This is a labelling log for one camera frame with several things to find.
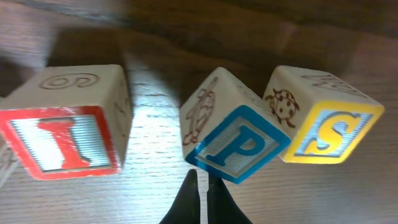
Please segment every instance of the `engraved ladybug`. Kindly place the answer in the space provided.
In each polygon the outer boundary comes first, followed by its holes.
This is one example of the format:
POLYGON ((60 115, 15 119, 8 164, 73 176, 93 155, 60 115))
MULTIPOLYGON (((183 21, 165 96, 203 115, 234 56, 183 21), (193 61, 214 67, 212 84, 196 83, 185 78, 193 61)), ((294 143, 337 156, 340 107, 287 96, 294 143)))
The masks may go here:
POLYGON ((282 124, 286 121, 287 126, 295 128, 296 126, 290 122, 297 110, 300 110, 293 94, 288 90, 274 91, 274 95, 269 95, 265 101, 269 100, 269 106, 272 108, 272 114, 275 115, 282 124))

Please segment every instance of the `wooden alphabet block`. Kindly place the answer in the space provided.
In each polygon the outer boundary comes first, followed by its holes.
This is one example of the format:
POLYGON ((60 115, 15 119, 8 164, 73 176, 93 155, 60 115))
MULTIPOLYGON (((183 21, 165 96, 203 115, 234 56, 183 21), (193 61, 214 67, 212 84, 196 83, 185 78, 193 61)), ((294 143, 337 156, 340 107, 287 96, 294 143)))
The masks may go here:
POLYGON ((236 184, 290 144, 261 98, 217 68, 180 109, 187 162, 236 184))
POLYGON ((39 180, 119 172, 131 120, 119 65, 45 68, 0 104, 0 131, 39 180))
POLYGON ((343 162, 384 112, 330 73, 289 66, 274 70, 263 100, 292 140, 285 162, 343 162))

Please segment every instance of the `blue border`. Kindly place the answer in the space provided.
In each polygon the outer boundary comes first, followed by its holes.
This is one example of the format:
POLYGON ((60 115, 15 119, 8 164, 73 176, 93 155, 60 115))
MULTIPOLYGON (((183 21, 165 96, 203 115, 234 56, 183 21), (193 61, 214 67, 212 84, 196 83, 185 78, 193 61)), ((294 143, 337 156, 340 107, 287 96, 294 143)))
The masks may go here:
POLYGON ((204 140, 199 143, 192 152, 190 152, 185 160, 190 164, 197 166, 201 169, 206 170, 207 172, 221 177, 225 180, 233 182, 235 184, 239 184, 248 177, 250 177, 255 171, 259 170, 264 164, 271 161, 275 156, 277 156, 281 151, 283 151, 290 144, 290 138, 286 136, 281 130, 275 128, 270 124, 267 120, 265 120, 262 116, 257 114, 253 109, 246 105, 241 105, 236 108, 232 113, 230 113, 220 125, 217 126, 204 140), (202 161, 198 161, 195 156, 199 154, 207 145, 209 145, 215 137, 217 137, 224 129, 226 129, 236 118, 239 116, 243 117, 255 127, 259 128, 261 131, 269 135, 272 139, 279 143, 279 146, 276 147, 272 152, 268 153, 264 158, 262 158, 258 163, 248 169, 245 173, 243 173, 240 177, 235 178, 231 175, 224 173, 208 164, 205 164, 202 161))

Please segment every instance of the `ladybug drawing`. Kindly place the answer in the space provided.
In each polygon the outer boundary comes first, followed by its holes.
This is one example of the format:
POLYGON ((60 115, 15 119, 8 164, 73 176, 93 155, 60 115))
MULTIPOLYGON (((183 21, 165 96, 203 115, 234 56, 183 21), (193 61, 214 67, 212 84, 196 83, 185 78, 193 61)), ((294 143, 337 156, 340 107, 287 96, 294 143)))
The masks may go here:
POLYGON ((297 110, 300 110, 293 94, 288 90, 274 91, 274 95, 269 95, 265 101, 269 100, 269 106, 272 108, 272 114, 277 116, 279 123, 286 121, 290 128, 295 128, 296 125, 290 122, 297 110))
POLYGON ((214 110, 216 96, 212 89, 218 82, 215 77, 207 88, 202 88, 198 93, 198 101, 193 108, 187 113, 185 119, 190 122, 189 133, 184 135, 183 145, 197 143, 200 132, 205 127, 214 110))

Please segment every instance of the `wooden table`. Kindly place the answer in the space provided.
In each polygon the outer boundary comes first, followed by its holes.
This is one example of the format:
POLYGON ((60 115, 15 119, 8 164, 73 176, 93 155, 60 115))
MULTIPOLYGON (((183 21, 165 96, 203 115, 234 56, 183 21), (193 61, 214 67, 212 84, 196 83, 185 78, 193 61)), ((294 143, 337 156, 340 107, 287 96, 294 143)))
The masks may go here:
POLYGON ((227 183, 236 203, 253 223, 398 222, 398 1, 0 0, 0 21, 1 96, 45 66, 120 63, 134 100, 122 174, 40 182, 19 167, 0 223, 158 223, 192 168, 181 103, 219 66, 262 95, 280 64, 334 73, 386 113, 340 165, 276 158, 227 183))

